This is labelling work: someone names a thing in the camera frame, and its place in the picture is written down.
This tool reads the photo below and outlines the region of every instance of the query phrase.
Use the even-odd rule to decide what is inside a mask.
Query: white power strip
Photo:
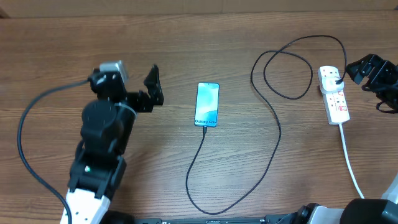
[[[343,91],[344,82],[336,84],[336,81],[340,79],[338,69],[322,66],[318,70],[318,78],[329,124],[341,124],[348,121],[349,113]]]

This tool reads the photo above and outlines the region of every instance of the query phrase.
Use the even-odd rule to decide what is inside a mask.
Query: blue phone screen
[[[198,84],[195,125],[208,127],[217,126],[219,91],[220,85],[217,83]]]

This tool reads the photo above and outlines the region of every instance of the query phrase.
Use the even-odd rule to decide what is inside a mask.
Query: beige wall
[[[9,17],[393,10],[398,0],[0,0]]]

